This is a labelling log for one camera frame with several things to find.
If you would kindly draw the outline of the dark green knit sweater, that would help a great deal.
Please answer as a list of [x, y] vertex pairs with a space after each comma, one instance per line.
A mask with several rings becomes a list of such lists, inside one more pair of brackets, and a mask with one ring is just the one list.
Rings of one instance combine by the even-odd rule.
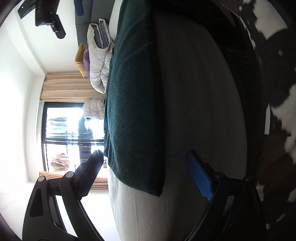
[[107, 84], [110, 168], [154, 196], [191, 149], [232, 177], [252, 175], [260, 84], [246, 33], [212, 1], [123, 1]]

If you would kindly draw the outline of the dark grey upholstered headboard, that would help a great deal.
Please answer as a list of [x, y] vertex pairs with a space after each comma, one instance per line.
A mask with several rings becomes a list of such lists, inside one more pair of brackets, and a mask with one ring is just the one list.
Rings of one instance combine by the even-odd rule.
[[90, 23], [104, 19], [109, 23], [115, 1], [83, 0], [74, 1], [75, 26], [78, 45], [87, 44], [87, 31]]

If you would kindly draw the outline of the mustard yellow cushion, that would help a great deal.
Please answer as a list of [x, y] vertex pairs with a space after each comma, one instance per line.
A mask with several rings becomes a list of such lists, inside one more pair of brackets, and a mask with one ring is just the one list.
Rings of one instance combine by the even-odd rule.
[[78, 68], [78, 70], [81, 73], [83, 78], [86, 76], [86, 70], [85, 70], [84, 62], [83, 62], [84, 51], [85, 51], [85, 49], [84, 49], [83, 43], [81, 43], [78, 47], [78, 50], [77, 50], [77, 53], [75, 56], [76, 67]]

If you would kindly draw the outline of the purple cushion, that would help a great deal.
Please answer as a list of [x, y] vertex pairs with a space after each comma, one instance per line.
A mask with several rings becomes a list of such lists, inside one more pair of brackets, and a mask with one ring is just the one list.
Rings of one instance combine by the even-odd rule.
[[90, 76], [90, 59], [89, 59], [89, 50], [88, 49], [86, 49], [83, 53], [83, 64], [84, 64], [86, 76], [89, 78], [89, 76]]

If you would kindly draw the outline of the folded grey duvet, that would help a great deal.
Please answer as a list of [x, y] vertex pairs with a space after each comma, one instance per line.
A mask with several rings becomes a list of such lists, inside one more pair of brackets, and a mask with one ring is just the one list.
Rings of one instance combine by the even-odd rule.
[[90, 83], [96, 91], [105, 94], [114, 42], [104, 19], [99, 19], [98, 23], [89, 24], [87, 41], [90, 60]]

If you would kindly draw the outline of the beige curtain right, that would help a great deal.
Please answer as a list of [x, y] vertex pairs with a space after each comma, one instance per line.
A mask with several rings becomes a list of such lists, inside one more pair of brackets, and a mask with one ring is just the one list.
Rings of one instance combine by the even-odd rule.
[[48, 74], [45, 76], [40, 100], [45, 102], [83, 103], [105, 95], [96, 91], [89, 78], [81, 73]]

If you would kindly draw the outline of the black framed balcony door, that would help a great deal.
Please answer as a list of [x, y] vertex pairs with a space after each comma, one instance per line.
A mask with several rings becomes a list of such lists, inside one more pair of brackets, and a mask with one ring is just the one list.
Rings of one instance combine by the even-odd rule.
[[82, 103], [45, 102], [41, 143], [46, 172], [75, 171], [104, 150], [104, 121], [85, 117]]

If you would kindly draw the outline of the beige puffer vest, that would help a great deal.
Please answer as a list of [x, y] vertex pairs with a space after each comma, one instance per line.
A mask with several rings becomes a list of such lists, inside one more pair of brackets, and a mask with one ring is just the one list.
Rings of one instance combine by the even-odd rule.
[[99, 96], [87, 100], [83, 104], [82, 109], [84, 118], [92, 120], [103, 120], [105, 110], [105, 97]]

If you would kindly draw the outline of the white bed sheet mattress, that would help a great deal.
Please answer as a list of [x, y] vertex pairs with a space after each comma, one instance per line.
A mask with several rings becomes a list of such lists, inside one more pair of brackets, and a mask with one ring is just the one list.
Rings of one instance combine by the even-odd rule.
[[208, 68], [194, 14], [193, 1], [121, 4], [105, 119], [122, 240], [184, 240], [204, 208], [186, 165], [208, 130]]

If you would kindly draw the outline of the cowhide patterned rug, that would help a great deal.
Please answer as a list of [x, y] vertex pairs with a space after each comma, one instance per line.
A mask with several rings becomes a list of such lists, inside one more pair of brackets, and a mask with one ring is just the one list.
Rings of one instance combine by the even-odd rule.
[[295, 1], [222, 1], [248, 32], [263, 84], [256, 188], [267, 230], [295, 223]]

